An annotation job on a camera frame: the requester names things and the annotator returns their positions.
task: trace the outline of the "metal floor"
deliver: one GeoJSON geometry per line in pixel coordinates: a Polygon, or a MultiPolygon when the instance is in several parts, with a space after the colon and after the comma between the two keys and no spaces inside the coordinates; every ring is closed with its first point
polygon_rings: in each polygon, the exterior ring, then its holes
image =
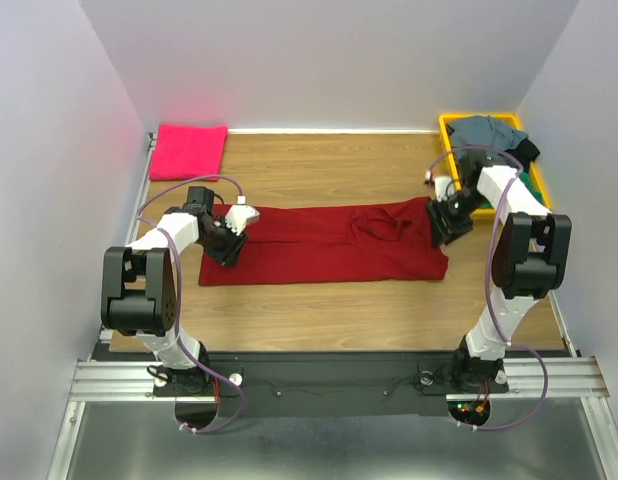
{"type": "MultiPolygon", "coordinates": [[[[493,400],[489,424],[535,399],[493,400]]],[[[375,416],[239,420],[227,433],[178,431],[170,403],[89,403],[68,478],[231,480],[558,480],[606,478],[579,398],[548,399],[501,433],[451,419],[375,416]]]]}

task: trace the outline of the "screw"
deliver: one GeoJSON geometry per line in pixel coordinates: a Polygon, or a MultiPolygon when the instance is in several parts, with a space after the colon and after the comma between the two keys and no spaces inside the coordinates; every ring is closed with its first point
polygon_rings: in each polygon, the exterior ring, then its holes
{"type": "Polygon", "coordinates": [[[420,383],[424,385],[425,387],[428,387],[429,385],[431,385],[433,383],[431,372],[428,372],[427,370],[422,372],[420,374],[420,383]]]}
{"type": "Polygon", "coordinates": [[[240,386],[242,384],[242,375],[239,373],[232,373],[229,375],[229,381],[234,385],[240,386]]]}

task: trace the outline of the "white wall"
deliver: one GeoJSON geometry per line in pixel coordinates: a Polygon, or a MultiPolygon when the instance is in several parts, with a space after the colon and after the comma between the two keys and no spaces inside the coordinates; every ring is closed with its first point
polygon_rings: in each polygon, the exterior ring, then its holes
{"type": "Polygon", "coordinates": [[[519,114],[573,220],[557,298],[576,346],[598,358],[618,423],[618,0],[580,1],[519,114]]]}
{"type": "Polygon", "coordinates": [[[0,479],[46,477],[145,137],[75,0],[0,1],[0,479]]]}
{"type": "Polygon", "coordinates": [[[434,128],[513,111],[576,0],[82,0],[145,126],[434,128]]]}

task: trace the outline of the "gray cloth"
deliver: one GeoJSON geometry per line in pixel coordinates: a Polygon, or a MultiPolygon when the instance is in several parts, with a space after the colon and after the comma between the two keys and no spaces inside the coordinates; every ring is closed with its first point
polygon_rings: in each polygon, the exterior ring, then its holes
{"type": "MultiPolygon", "coordinates": [[[[453,129],[449,136],[452,147],[487,145],[500,150],[509,150],[516,148],[520,142],[529,136],[525,132],[514,130],[501,120],[480,115],[461,118],[448,123],[448,126],[453,129]]],[[[463,154],[464,152],[461,152],[456,156],[459,158],[463,154]]]]}

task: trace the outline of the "green cloth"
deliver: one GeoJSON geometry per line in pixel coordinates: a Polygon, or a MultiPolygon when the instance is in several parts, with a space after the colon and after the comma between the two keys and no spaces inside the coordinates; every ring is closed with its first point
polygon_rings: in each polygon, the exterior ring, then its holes
{"type": "MultiPolygon", "coordinates": [[[[538,200],[542,205],[544,205],[545,203],[542,200],[542,194],[539,191],[537,191],[535,188],[533,188],[533,186],[531,185],[531,179],[529,178],[529,174],[527,172],[522,172],[522,175],[520,175],[520,180],[522,180],[522,183],[525,184],[525,186],[527,187],[527,190],[531,192],[534,198],[538,200]]],[[[480,205],[480,208],[493,208],[493,207],[491,206],[489,202],[486,202],[480,205]]]]}

